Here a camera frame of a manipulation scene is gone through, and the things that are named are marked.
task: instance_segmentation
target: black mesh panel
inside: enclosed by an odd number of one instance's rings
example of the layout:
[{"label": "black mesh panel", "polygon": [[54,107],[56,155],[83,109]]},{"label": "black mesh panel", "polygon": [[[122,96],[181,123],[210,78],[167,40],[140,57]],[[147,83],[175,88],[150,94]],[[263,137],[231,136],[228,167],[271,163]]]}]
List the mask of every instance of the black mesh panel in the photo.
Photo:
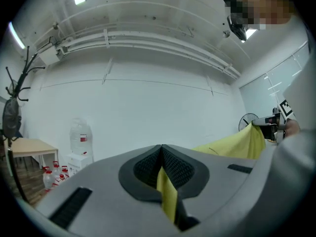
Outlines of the black mesh panel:
[{"label": "black mesh panel", "polygon": [[140,181],[156,189],[160,169],[161,157],[160,149],[158,149],[156,152],[135,164],[134,174]]},{"label": "black mesh panel", "polygon": [[191,164],[176,157],[165,148],[162,148],[162,154],[162,167],[176,189],[186,184],[193,177],[194,168]]}]

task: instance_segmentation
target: red cap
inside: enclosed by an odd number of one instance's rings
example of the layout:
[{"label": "red cap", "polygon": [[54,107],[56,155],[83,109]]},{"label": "red cap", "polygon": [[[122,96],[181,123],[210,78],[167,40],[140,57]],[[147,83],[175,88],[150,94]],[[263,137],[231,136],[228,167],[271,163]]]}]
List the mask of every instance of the red cap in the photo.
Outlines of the red cap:
[{"label": "red cap", "polygon": [[63,172],[68,172],[68,167],[67,166],[61,166],[61,170]]},{"label": "red cap", "polygon": [[50,168],[48,166],[43,167],[43,169],[45,170],[45,173],[47,173],[47,174],[52,173],[52,171],[50,170]]}]

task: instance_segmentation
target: black vent slot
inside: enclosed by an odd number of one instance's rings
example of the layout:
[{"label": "black vent slot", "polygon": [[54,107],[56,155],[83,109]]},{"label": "black vent slot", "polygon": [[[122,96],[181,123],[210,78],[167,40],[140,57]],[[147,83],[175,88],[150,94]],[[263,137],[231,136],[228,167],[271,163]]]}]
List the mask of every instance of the black vent slot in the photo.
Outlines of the black vent slot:
[{"label": "black vent slot", "polygon": [[246,174],[250,174],[250,172],[252,171],[252,168],[250,167],[240,166],[236,164],[231,164],[227,168],[235,170],[235,171],[239,171],[242,173],[246,173]]},{"label": "black vent slot", "polygon": [[61,228],[67,229],[91,193],[92,190],[87,188],[76,189],[49,219]]}]

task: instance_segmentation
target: wooden table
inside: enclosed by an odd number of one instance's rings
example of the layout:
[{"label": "wooden table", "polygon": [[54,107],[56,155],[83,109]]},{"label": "wooden table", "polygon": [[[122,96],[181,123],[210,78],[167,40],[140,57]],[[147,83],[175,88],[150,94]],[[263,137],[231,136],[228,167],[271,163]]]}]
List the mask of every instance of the wooden table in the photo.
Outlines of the wooden table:
[{"label": "wooden table", "polygon": [[[8,141],[4,141],[4,150],[5,150],[5,158],[6,163],[12,176],[12,172],[10,169],[9,161],[8,161]],[[55,160],[58,160],[58,149],[52,147],[51,145],[43,142],[39,139],[26,139],[26,138],[18,138],[16,141],[12,141],[11,149],[13,151],[13,157],[27,157],[27,156],[39,156],[39,168],[42,169],[43,165],[43,155],[47,154],[55,154]]]}]

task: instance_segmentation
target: yellow fabric strip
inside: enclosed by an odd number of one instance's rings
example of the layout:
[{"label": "yellow fabric strip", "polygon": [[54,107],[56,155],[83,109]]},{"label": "yellow fabric strip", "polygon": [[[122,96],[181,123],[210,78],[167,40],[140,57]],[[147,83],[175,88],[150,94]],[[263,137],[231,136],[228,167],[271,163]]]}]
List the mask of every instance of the yellow fabric strip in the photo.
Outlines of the yellow fabric strip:
[{"label": "yellow fabric strip", "polygon": [[[198,146],[193,150],[226,157],[257,159],[265,149],[265,139],[259,127],[248,125],[232,136]],[[162,193],[162,209],[172,223],[175,220],[178,192],[161,168],[157,179],[157,190]]]},{"label": "yellow fabric strip", "polygon": [[201,153],[243,159],[258,159],[266,143],[258,126],[249,124],[245,129],[224,139],[193,148]]}]

